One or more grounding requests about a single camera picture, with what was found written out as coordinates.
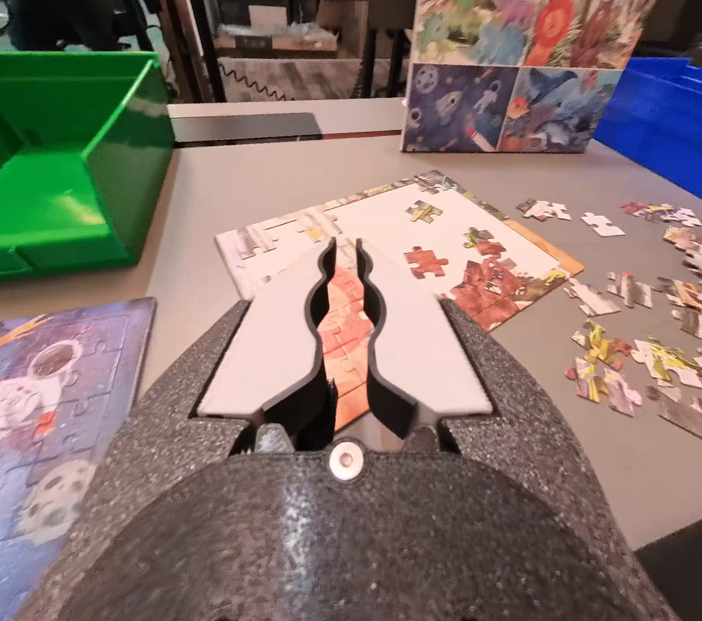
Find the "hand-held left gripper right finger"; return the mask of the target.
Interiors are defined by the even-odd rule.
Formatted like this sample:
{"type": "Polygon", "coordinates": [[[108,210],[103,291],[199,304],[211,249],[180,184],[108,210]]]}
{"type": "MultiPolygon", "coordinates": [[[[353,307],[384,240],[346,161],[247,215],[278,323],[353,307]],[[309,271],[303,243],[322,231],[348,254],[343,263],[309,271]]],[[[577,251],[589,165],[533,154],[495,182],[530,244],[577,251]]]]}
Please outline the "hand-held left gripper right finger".
{"type": "Polygon", "coordinates": [[[493,403],[439,298],[367,240],[356,240],[373,415],[395,436],[445,418],[487,416],[493,403]]]}

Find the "flat cardboard box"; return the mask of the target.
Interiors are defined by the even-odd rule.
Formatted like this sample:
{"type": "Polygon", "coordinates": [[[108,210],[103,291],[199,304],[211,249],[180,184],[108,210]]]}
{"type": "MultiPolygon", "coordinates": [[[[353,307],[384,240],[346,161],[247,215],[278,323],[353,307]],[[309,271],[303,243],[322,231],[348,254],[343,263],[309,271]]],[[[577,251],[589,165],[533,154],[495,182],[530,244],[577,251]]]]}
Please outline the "flat cardboard box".
{"type": "Polygon", "coordinates": [[[218,56],[234,58],[296,59],[338,55],[337,38],[327,31],[272,36],[219,36],[215,37],[214,46],[218,56]]]}

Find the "lion puzzle tray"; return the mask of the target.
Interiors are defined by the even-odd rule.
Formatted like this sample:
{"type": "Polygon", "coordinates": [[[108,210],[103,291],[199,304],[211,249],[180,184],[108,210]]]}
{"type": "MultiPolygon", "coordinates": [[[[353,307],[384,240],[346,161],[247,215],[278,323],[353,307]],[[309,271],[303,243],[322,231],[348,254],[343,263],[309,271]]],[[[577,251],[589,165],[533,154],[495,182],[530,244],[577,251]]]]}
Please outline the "lion puzzle tray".
{"type": "MultiPolygon", "coordinates": [[[[420,175],[444,174],[431,170],[420,175]]],[[[456,189],[431,195],[420,190],[415,176],[312,206],[333,211],[344,232],[343,235],[332,238],[336,240],[336,266],[352,270],[357,275],[355,241],[360,238],[378,248],[415,279],[404,253],[419,246],[433,250],[437,257],[447,258],[449,264],[445,268],[444,277],[427,276],[424,280],[415,280],[436,296],[449,294],[450,289],[462,281],[467,261],[479,261],[486,257],[476,250],[463,248],[463,234],[475,227],[490,231],[495,240],[503,244],[506,251],[498,257],[515,262],[516,267],[512,272],[525,280],[528,288],[526,298],[529,304],[523,310],[561,286],[558,283],[552,289],[539,288],[540,281],[551,271],[566,271],[575,276],[584,270],[581,262],[543,240],[521,223],[511,220],[494,206],[479,200],[458,183],[456,189]],[[442,209],[443,214],[432,224],[412,222],[405,210],[417,200],[442,209]]],[[[265,220],[240,229],[267,230],[271,236],[276,237],[275,230],[270,229],[267,222],[265,220]]],[[[257,253],[256,257],[242,260],[234,249],[234,231],[218,234],[215,244],[243,299],[253,297],[261,286],[312,247],[328,243],[306,246],[288,237],[277,241],[276,250],[257,253]]]]}

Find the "illustrated puzzle box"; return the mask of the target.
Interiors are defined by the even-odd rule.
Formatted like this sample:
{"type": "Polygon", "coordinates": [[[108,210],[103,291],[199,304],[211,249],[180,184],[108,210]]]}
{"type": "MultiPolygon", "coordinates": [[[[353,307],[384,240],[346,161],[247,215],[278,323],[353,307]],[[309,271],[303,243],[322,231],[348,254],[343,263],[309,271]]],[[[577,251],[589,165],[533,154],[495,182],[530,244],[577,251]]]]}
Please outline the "illustrated puzzle box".
{"type": "Polygon", "coordinates": [[[657,0],[416,0],[406,153],[581,153],[657,0]]]}

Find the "grey desk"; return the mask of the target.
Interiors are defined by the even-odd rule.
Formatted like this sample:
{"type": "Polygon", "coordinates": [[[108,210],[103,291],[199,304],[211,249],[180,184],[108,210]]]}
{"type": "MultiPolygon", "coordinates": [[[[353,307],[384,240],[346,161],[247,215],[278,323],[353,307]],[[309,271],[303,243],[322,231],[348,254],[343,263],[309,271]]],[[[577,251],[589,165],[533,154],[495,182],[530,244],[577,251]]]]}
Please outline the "grey desk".
{"type": "MultiPolygon", "coordinates": [[[[154,296],[157,310],[140,393],[239,297],[214,237],[430,169],[514,217],[529,197],[565,204],[572,221],[524,224],[582,262],[582,282],[609,272],[687,280],[663,225],[627,215],[626,202],[701,212],[700,200],[595,141],[583,154],[427,154],[399,151],[399,135],[176,149],[138,266],[1,284],[1,318],[154,296]],[[599,237],[581,221],[606,216],[625,236],[599,237]]],[[[578,398],[565,366],[583,321],[562,290],[538,300],[493,336],[549,393],[581,441],[631,547],[701,518],[701,441],[646,405],[624,417],[578,398]]]]}

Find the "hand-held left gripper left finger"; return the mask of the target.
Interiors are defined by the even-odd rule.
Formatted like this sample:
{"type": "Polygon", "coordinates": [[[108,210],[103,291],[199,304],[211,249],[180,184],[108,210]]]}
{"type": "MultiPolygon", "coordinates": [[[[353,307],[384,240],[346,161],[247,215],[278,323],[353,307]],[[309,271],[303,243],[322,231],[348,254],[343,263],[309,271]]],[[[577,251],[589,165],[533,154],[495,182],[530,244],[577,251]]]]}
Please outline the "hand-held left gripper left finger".
{"type": "Polygon", "coordinates": [[[318,327],[335,268],[331,239],[257,291],[197,405],[199,417],[314,421],[321,414],[329,383],[318,327]]]}

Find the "brown and green puzzle piece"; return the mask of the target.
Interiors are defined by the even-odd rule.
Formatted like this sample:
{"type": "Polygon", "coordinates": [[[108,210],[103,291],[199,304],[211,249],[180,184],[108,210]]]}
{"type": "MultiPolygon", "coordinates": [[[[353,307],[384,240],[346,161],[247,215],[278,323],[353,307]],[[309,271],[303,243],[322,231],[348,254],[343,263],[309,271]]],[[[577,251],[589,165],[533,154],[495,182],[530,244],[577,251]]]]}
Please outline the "brown and green puzzle piece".
{"type": "Polygon", "coordinates": [[[465,237],[463,248],[476,250],[482,256],[500,256],[506,251],[503,244],[495,240],[488,230],[471,227],[463,236],[465,237]]]}

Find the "green and grey puzzle piece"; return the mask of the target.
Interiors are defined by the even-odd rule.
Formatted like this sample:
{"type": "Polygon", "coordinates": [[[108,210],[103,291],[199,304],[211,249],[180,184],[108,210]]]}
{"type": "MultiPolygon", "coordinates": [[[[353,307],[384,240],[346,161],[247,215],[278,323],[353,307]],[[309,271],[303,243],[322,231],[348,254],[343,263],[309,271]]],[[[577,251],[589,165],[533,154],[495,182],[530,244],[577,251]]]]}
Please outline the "green and grey puzzle piece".
{"type": "Polygon", "coordinates": [[[426,224],[432,224],[443,214],[442,209],[422,200],[417,200],[405,212],[411,217],[412,222],[424,222],[426,224]]]}

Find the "black flat panel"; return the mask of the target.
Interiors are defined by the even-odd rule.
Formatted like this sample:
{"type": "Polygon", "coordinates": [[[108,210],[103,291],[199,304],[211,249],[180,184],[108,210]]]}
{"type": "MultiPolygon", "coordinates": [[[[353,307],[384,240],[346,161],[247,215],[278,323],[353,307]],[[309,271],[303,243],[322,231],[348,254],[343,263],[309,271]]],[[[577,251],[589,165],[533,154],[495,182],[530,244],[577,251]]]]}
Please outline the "black flat panel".
{"type": "Polygon", "coordinates": [[[241,114],[171,118],[180,147],[290,143],[321,140],[312,113],[241,114]]]}

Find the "green plastic bin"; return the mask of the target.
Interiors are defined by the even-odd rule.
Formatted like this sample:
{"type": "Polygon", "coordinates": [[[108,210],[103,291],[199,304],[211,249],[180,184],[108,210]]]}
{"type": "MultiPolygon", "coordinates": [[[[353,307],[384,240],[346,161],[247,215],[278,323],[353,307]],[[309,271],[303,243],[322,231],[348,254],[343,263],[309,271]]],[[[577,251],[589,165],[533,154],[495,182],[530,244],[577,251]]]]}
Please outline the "green plastic bin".
{"type": "Polygon", "coordinates": [[[139,263],[175,146],[157,53],[1,52],[1,280],[139,263]]]}

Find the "reddish brown puzzle piece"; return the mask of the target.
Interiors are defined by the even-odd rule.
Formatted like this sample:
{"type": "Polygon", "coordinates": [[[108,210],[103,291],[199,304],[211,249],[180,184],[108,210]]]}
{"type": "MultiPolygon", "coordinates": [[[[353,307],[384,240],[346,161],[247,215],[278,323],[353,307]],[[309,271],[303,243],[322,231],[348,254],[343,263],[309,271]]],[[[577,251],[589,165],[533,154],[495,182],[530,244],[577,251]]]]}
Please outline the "reddish brown puzzle piece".
{"type": "Polygon", "coordinates": [[[419,246],[414,246],[411,251],[404,253],[404,258],[412,276],[417,280],[424,280],[427,276],[444,277],[445,268],[449,264],[447,258],[437,257],[433,250],[425,250],[419,246]]]}

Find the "grey striped edge puzzle piece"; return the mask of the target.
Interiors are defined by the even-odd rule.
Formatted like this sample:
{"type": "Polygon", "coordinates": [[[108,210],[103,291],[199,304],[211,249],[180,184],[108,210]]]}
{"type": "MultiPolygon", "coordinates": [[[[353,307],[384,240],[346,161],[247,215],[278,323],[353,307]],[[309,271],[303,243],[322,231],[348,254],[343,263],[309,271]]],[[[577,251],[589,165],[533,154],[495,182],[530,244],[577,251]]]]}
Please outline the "grey striped edge puzzle piece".
{"type": "Polygon", "coordinates": [[[242,260],[256,257],[257,253],[276,250],[278,239],[267,230],[237,229],[234,231],[234,249],[242,260]]]}

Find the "assembled lion puzzle pieces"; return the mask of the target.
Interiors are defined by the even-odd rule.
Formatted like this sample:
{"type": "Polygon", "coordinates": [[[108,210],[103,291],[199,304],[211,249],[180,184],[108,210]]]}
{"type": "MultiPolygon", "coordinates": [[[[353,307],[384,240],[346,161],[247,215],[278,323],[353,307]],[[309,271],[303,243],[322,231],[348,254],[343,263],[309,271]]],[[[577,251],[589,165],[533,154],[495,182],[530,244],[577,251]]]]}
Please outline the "assembled lion puzzle pieces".
{"type": "Polygon", "coordinates": [[[338,401],[335,432],[369,411],[367,347],[373,324],[364,311],[364,288],[356,273],[339,265],[328,287],[329,311],[318,327],[327,379],[338,401]]]}

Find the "blue plastic bin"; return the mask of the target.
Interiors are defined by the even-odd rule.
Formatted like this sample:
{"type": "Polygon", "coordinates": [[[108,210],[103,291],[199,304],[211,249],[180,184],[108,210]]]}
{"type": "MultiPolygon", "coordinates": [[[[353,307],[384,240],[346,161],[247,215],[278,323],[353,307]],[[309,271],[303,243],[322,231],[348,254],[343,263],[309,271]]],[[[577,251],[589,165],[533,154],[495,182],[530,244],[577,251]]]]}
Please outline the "blue plastic bin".
{"type": "Polygon", "coordinates": [[[701,67],[683,57],[633,57],[595,139],[701,197],[701,67]]]}

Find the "red-tipped grey striped puzzle piece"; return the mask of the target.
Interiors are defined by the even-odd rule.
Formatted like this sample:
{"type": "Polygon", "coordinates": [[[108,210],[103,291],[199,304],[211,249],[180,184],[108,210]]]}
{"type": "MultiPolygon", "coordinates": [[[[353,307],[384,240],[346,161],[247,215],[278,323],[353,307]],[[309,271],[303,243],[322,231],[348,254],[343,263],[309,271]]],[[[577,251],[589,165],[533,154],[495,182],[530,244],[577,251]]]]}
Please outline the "red-tipped grey striped puzzle piece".
{"type": "Polygon", "coordinates": [[[607,274],[607,291],[621,298],[625,306],[633,309],[636,305],[653,308],[652,287],[636,279],[630,272],[607,274]]]}

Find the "pile of puzzle pieces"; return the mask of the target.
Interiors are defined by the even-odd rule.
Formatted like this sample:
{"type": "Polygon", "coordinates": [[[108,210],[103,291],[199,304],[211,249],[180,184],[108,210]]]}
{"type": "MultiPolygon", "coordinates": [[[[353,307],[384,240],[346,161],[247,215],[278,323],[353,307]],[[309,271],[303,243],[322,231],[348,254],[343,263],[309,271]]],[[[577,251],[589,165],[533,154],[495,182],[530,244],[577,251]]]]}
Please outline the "pile of puzzle pieces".
{"type": "MultiPolygon", "coordinates": [[[[622,204],[620,208],[646,222],[665,224],[663,240],[684,253],[684,265],[701,280],[701,218],[694,211],[671,204],[637,202],[622,204]]],[[[516,209],[523,218],[540,222],[551,218],[572,220],[565,205],[534,198],[528,198],[516,209]]],[[[701,345],[696,356],[688,357],[682,349],[666,345],[654,336],[633,342],[610,337],[595,319],[641,306],[629,309],[607,289],[606,293],[601,292],[566,271],[551,271],[540,281],[539,288],[552,289],[558,283],[568,297],[578,301],[578,308],[586,317],[583,327],[571,336],[583,355],[565,369],[566,378],[575,383],[576,395],[592,404],[600,404],[605,398],[613,412],[636,416],[643,408],[644,398],[624,374],[623,359],[631,359],[643,366],[650,377],[650,384],[645,386],[646,399],[654,404],[657,415],[701,440],[701,345]]],[[[680,330],[701,341],[701,283],[659,277],[654,285],[646,284],[653,290],[653,308],[654,293],[660,293],[671,304],[671,316],[680,323],[680,330]]]]}

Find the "assembled grey branch pieces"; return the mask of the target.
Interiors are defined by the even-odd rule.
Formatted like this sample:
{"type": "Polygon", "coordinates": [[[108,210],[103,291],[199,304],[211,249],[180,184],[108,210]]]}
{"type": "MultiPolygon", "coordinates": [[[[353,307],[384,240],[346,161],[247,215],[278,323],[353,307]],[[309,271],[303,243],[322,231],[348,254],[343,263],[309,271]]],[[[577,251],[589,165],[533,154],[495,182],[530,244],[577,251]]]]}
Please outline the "assembled grey branch pieces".
{"type": "Polygon", "coordinates": [[[333,211],[322,207],[310,207],[273,217],[267,223],[270,229],[275,230],[277,240],[290,237],[306,246],[326,243],[344,233],[333,211]]]}

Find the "dark blue puzzle board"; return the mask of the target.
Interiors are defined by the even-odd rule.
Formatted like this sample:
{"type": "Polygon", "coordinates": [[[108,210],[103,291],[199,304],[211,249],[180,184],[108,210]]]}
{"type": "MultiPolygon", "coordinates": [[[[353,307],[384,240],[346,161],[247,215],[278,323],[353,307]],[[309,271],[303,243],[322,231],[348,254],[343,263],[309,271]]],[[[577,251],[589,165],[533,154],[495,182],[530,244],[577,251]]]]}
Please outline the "dark blue puzzle board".
{"type": "Polygon", "coordinates": [[[1,619],[63,547],[136,398],[154,298],[1,321],[1,619]]]}

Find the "brown trunk puzzle piece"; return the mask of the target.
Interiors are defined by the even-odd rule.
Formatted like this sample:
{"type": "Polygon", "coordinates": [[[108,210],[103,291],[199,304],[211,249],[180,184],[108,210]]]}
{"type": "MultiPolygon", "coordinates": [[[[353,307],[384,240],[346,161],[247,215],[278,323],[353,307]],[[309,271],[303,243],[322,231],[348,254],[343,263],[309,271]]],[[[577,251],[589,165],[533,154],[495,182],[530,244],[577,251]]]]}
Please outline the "brown trunk puzzle piece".
{"type": "Polygon", "coordinates": [[[512,295],[522,287],[522,282],[493,257],[485,257],[482,262],[468,261],[463,284],[499,296],[512,295]]]}

